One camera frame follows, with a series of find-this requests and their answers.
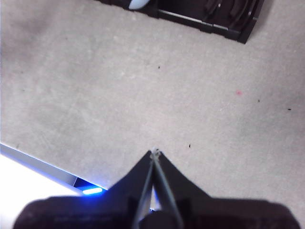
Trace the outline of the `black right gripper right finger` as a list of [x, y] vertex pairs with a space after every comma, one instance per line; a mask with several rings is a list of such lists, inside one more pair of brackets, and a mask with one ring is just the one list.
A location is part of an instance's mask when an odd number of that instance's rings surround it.
[[262, 199], [214, 198], [159, 150], [152, 153], [154, 189], [163, 211], [183, 229], [298, 229], [286, 206]]

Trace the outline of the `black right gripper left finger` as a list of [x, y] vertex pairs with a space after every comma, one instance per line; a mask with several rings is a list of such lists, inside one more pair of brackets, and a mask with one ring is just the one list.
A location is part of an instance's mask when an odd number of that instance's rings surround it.
[[109, 190], [85, 196], [39, 199], [18, 215], [15, 229], [131, 229], [150, 211], [152, 152]]

